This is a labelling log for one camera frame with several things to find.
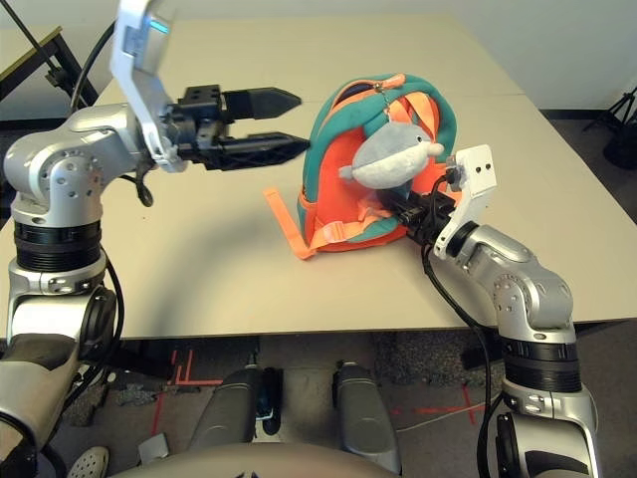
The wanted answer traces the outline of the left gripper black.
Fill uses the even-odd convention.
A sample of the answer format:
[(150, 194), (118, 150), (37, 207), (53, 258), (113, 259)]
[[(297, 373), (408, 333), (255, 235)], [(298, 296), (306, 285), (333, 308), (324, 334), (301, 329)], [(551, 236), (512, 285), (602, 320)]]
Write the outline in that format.
[(229, 125), (232, 120), (277, 118), (301, 104), (300, 97), (273, 87), (223, 94), (219, 85), (188, 87), (168, 106), (166, 131), (181, 159), (207, 170), (279, 165), (302, 154), (311, 142), (283, 132), (226, 138)]

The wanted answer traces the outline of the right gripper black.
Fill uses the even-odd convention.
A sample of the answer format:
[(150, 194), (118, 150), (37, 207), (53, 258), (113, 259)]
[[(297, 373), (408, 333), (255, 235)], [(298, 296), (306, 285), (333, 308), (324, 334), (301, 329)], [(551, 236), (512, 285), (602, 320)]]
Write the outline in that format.
[(420, 246), (433, 245), (456, 209), (456, 201), (446, 194), (382, 192), (381, 204), (393, 215), (402, 216), (407, 236)]

